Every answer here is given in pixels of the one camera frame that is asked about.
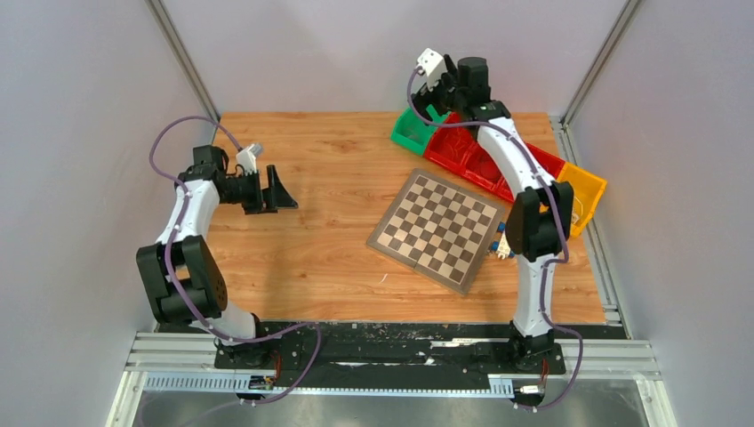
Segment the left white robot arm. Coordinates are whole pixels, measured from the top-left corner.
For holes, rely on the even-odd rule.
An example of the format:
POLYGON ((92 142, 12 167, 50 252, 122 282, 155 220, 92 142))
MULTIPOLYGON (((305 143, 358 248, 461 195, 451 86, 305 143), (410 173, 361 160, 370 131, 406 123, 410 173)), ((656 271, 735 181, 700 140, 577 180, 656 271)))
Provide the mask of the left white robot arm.
POLYGON ((295 209, 297 201, 267 167, 268 186, 261 186, 257 159, 263 147, 252 144, 229 156, 213 145, 196 147, 194 163, 177 177, 175 205, 156 243, 138 249, 136 263, 150 309, 161 325, 192 326, 213 334, 225 346, 237 346, 250 368, 268 364, 271 343, 257 335, 259 320, 230 301, 220 268, 205 238, 221 204, 240 205, 245 214, 273 214, 295 209))

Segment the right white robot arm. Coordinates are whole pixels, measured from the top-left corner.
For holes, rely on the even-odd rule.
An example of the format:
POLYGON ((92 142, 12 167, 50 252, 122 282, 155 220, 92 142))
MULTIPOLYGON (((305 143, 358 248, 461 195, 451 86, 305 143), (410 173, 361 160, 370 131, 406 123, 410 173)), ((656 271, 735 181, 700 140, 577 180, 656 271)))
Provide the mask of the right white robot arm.
POLYGON ((407 91, 413 113, 425 124, 433 108, 439 115, 453 112, 459 127, 469 129, 493 160, 514 196, 504 230, 518 267, 517 308, 511 322, 507 356, 519 371, 540 364, 555 345, 549 316, 555 267, 567 262, 570 214, 574 190, 558 182, 524 144, 511 113, 492 96, 484 58, 453 61, 430 48, 416 60, 413 75, 425 77, 418 89, 407 91))

